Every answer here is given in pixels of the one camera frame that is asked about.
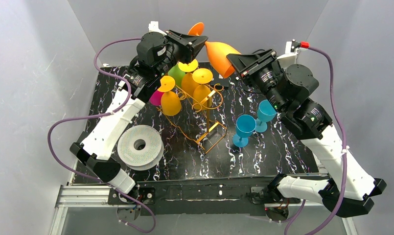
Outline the orange wine glass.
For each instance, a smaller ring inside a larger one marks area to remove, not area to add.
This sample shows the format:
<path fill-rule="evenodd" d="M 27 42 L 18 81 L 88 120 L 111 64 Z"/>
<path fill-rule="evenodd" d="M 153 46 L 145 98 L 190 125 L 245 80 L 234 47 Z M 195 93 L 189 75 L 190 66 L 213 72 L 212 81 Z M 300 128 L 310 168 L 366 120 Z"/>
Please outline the orange wine glass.
<path fill-rule="evenodd" d="M 206 48 L 207 57 L 212 67 L 223 77 L 228 78 L 235 72 L 231 62 L 227 59 L 229 54 L 240 54 L 232 46 L 223 42 L 210 42 L 207 36 L 203 35 L 204 24 L 196 23 L 188 32 L 192 37 L 191 47 L 196 56 L 203 47 Z"/>

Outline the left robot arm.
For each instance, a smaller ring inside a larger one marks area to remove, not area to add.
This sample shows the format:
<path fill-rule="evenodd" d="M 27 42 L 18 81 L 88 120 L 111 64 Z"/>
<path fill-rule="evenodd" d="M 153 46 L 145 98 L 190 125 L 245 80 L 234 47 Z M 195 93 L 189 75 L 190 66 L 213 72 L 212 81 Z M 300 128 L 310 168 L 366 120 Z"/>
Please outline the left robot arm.
<path fill-rule="evenodd" d="M 74 142 L 70 152 L 101 181 L 129 193 L 135 181 L 111 158 L 116 142 L 161 86 L 160 79 L 179 62 L 192 62 L 207 40 L 207 36 L 191 36 L 172 30 L 152 31 L 139 38 L 137 54 L 124 77 L 103 72 L 120 79 L 119 88 L 107 111 L 95 115 L 100 120 L 93 131 Z"/>

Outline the blue wine glass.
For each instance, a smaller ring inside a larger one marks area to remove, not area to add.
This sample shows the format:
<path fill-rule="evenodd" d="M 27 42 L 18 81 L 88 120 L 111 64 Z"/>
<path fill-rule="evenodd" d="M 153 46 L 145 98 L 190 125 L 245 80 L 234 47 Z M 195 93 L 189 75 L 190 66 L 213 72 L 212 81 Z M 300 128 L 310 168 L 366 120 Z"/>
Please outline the blue wine glass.
<path fill-rule="evenodd" d="M 232 138 L 233 144 L 239 148 L 245 147 L 255 128 L 256 120 L 251 115 L 240 115 L 235 124 L 236 134 Z"/>

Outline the teal wine glass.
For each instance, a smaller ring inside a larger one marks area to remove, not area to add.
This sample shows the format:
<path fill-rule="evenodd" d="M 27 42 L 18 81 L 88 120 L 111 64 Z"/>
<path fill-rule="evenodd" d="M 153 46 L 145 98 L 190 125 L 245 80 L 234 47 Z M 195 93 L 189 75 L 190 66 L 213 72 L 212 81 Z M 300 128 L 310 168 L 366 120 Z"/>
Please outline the teal wine glass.
<path fill-rule="evenodd" d="M 268 100 L 259 103 L 255 131 L 263 133 L 268 128 L 268 122 L 272 121 L 277 112 Z"/>

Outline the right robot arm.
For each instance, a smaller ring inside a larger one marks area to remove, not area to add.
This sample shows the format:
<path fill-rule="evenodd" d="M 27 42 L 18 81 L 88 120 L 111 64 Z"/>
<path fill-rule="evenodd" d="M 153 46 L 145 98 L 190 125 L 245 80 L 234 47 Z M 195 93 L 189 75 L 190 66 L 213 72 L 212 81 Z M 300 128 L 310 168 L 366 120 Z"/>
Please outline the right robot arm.
<path fill-rule="evenodd" d="M 319 82 L 312 71 L 292 59 L 277 57 L 272 49 L 254 54 L 228 54 L 228 61 L 245 84 L 258 88 L 280 114 L 280 121 L 324 165 L 328 180 L 307 180 L 278 174 L 254 197 L 279 201 L 299 198 L 320 203 L 347 218 L 370 212 L 373 196 L 386 188 L 345 149 L 333 121 L 310 95 Z"/>

